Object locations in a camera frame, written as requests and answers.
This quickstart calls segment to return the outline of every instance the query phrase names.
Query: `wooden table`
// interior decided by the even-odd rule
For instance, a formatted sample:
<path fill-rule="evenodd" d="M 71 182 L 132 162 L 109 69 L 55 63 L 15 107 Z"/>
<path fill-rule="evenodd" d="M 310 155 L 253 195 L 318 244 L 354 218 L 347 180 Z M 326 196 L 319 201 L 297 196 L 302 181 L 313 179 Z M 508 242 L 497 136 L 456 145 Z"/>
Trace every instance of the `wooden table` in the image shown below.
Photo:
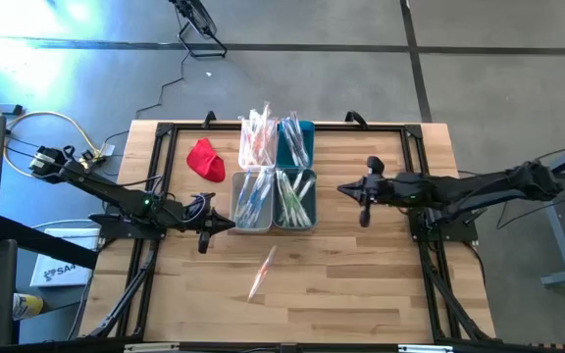
<path fill-rule="evenodd" d="M 157 123 L 132 122 L 119 182 L 146 178 Z M 457 176 L 447 126 L 422 128 L 431 173 Z M 210 138 L 226 163 L 222 183 L 206 181 L 186 165 L 186 155 L 203 137 Z M 186 203 L 189 194 L 214 191 L 213 205 L 227 216 L 231 175 L 239 171 L 238 143 L 238 131 L 182 131 L 170 191 Z M 170 231 L 159 252 L 146 341 L 432 341 L 419 253 L 407 219 L 393 208 L 374 207 L 371 226 L 361 228 L 360 208 L 336 190 L 367 172 L 369 155 L 383 160 L 386 177 L 403 171 L 398 134 L 318 131 L 315 144 L 317 227 L 305 232 L 219 233 L 206 255 L 197 252 L 196 234 Z M 254 276 L 274 244 L 279 246 L 274 265 L 247 303 Z M 131 247 L 132 240 L 118 240 L 100 254 L 80 333 L 97 327 L 124 291 Z M 479 263 L 460 243 L 447 243 L 446 254 L 456 297 L 480 328 L 494 336 Z M 136 297 L 133 303 L 130 326 L 138 308 Z"/>

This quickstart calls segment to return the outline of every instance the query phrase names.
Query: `gray floor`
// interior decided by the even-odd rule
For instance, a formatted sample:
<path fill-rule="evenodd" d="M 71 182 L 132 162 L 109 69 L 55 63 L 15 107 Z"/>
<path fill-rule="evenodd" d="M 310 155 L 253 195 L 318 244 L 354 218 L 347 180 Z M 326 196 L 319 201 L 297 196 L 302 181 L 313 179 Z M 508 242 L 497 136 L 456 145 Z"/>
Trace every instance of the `gray floor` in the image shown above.
<path fill-rule="evenodd" d="M 396 0 L 203 0 L 231 43 L 405 45 Z M 0 35 L 176 42 L 166 1 L 0 0 Z M 555 0 L 410 0 L 419 45 L 565 47 L 565 2 Z M 32 49 L 0 40 L 0 102 L 74 117 L 100 144 L 125 130 L 136 109 L 156 103 L 160 86 L 180 76 L 182 51 Z M 462 170 L 491 172 L 565 147 L 565 56 L 421 56 L 434 122 L 448 123 Z M 275 113 L 341 120 L 419 122 L 406 53 L 230 52 L 223 60 L 188 60 L 185 80 L 165 89 L 163 106 L 141 119 L 203 119 L 214 110 L 235 119 L 264 99 Z M 26 141 L 49 146 L 83 140 L 52 118 L 23 122 Z M 123 139 L 114 142 L 123 146 Z M 31 152 L 27 146 L 17 145 Z M 25 166 L 28 160 L 14 156 Z M 108 167 L 116 171 L 119 161 Z M 62 199 L 68 199 L 67 208 Z M 505 219 L 538 205 L 509 204 Z M 67 185 L 28 179 L 4 166 L 0 214 L 27 225 L 84 218 L 100 203 Z M 560 207 L 565 214 L 565 207 Z M 495 230 L 500 208 L 478 221 L 480 252 L 497 335 L 510 342 L 565 342 L 565 285 L 539 278 L 562 270 L 543 214 Z M 50 306 L 75 302 L 80 289 L 27 288 L 35 255 L 19 257 L 18 287 Z M 62 339 L 72 307 L 23 322 L 22 341 Z"/>

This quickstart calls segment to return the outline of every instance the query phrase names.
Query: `concrete floor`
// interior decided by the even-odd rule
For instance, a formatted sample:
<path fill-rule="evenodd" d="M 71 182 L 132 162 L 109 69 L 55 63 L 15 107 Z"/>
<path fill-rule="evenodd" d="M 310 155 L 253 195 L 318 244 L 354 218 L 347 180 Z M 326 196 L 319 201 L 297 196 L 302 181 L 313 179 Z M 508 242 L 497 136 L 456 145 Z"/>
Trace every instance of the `concrete floor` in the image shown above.
<path fill-rule="evenodd" d="M 247 44 L 406 45 L 397 0 L 203 0 L 222 40 Z M 4 1 L 0 36 L 176 42 L 166 1 Z M 565 47 L 565 2 L 556 0 L 410 0 L 419 45 Z M 191 36 L 197 42 L 196 35 Z M 180 76 L 183 51 L 34 49 L 0 39 L 0 102 L 77 119 L 99 144 L 125 130 L 134 112 L 154 104 L 160 86 Z M 565 56 L 421 55 L 434 122 L 448 123 L 458 167 L 491 172 L 565 147 Z M 369 121 L 419 122 L 409 55 L 370 52 L 232 51 L 195 61 L 185 80 L 165 89 L 163 106 L 141 119 L 203 119 L 214 110 L 235 119 L 264 99 L 275 112 L 341 120 L 348 110 Z M 85 145 L 65 122 L 47 117 L 19 125 L 18 136 L 49 146 Z M 122 148 L 122 138 L 113 141 Z M 31 148 L 18 145 L 31 152 Z M 14 156 L 25 166 L 28 160 Z M 107 169 L 116 171 L 119 160 Z M 63 208 L 63 198 L 69 208 Z M 538 205 L 512 202 L 505 219 Z M 67 185 L 49 185 L 3 169 L 0 214 L 27 225 L 84 218 L 100 202 Z M 498 337 L 565 342 L 565 285 L 539 278 L 562 270 L 543 214 L 495 230 L 500 213 L 477 220 L 488 298 Z M 35 255 L 21 251 L 18 287 L 50 306 L 75 302 L 77 289 L 28 288 Z M 24 321 L 21 341 L 63 339 L 75 310 Z"/>

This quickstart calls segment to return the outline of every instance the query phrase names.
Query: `red cloth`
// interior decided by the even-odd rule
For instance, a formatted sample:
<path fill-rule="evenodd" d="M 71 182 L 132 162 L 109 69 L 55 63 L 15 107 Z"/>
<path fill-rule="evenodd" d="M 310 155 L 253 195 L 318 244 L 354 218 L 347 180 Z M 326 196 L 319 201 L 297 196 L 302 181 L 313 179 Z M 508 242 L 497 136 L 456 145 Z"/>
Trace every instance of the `red cloth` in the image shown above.
<path fill-rule="evenodd" d="M 186 156 L 186 163 L 207 180 L 222 182 L 226 178 L 224 160 L 217 155 L 208 138 L 197 141 L 195 147 Z"/>

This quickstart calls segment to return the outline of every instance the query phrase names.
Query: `plastic container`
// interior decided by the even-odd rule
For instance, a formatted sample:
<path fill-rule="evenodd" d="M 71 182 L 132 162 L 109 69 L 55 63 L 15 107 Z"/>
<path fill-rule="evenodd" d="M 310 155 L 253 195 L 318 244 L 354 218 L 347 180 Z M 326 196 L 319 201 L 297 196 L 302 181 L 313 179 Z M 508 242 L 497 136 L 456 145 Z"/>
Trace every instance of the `plastic container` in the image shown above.
<path fill-rule="evenodd" d="M 231 195 L 231 220 L 234 220 L 234 211 L 236 209 L 236 202 L 239 199 L 239 194 L 241 193 L 241 188 L 243 187 L 243 183 L 245 182 L 245 175 L 246 172 L 237 172 L 232 175 L 232 195 Z M 252 186 L 256 181 L 256 177 L 258 176 L 257 173 L 252 173 L 250 176 L 250 180 L 248 182 L 248 190 L 252 190 Z M 235 227 L 233 230 L 236 232 L 243 232 L 243 233 L 264 233 L 268 232 L 272 227 L 272 215 L 274 212 L 274 184 L 272 184 L 272 188 L 270 188 L 268 196 L 263 201 L 263 207 L 261 208 L 261 213 L 259 214 L 259 218 L 256 220 L 255 227 L 252 228 L 244 228 L 244 227 Z"/>
<path fill-rule="evenodd" d="M 274 126 L 274 128 L 276 127 L 277 122 L 275 120 L 268 120 L 267 122 L 268 126 Z M 241 121 L 241 129 L 243 129 L 246 125 L 246 121 Z M 269 140 L 268 145 L 266 147 L 268 154 L 271 156 L 272 158 L 272 163 L 271 164 L 252 164 L 249 161 L 244 161 L 243 156 L 244 156 L 244 149 L 245 148 L 249 148 L 248 145 L 248 141 L 246 140 L 245 135 L 243 134 L 243 132 L 241 133 L 241 138 L 239 141 L 239 156 L 238 156 L 238 161 L 239 161 L 239 166 L 245 170 L 245 171 L 260 171 L 261 167 L 270 167 L 273 168 L 276 166 L 276 151 L 277 151 L 277 147 L 278 147 L 278 138 L 279 135 L 277 133 L 273 133 L 272 138 Z"/>
<path fill-rule="evenodd" d="M 304 148 L 306 148 L 306 153 L 309 155 L 309 165 L 307 168 L 312 168 L 313 155 L 315 154 L 315 124 L 307 121 L 300 121 L 299 123 L 300 129 L 302 129 L 302 137 L 304 138 Z M 276 166 L 280 169 L 298 168 L 298 166 L 293 163 L 293 158 L 291 158 L 291 151 L 284 138 L 283 128 L 283 125 L 279 124 L 279 147 L 276 154 Z"/>
<path fill-rule="evenodd" d="M 295 177 L 300 173 L 299 169 L 285 169 L 283 170 L 287 176 L 289 177 L 289 181 L 293 183 L 295 181 Z M 311 170 L 304 170 L 304 175 L 302 175 L 302 180 L 300 182 L 299 189 L 301 190 L 304 186 L 304 183 L 310 178 L 315 178 L 315 183 L 309 188 L 309 191 L 304 196 L 301 201 L 302 207 L 304 207 L 304 211 L 306 215 L 309 217 L 311 221 L 311 225 L 309 227 L 284 227 L 282 224 L 279 224 L 278 220 L 283 214 L 283 207 L 281 206 L 281 196 L 279 194 L 279 190 L 277 187 L 274 187 L 274 226 L 286 229 L 286 230 L 309 230 L 314 228 L 318 223 L 318 192 L 317 192 L 317 175 L 315 172 Z"/>

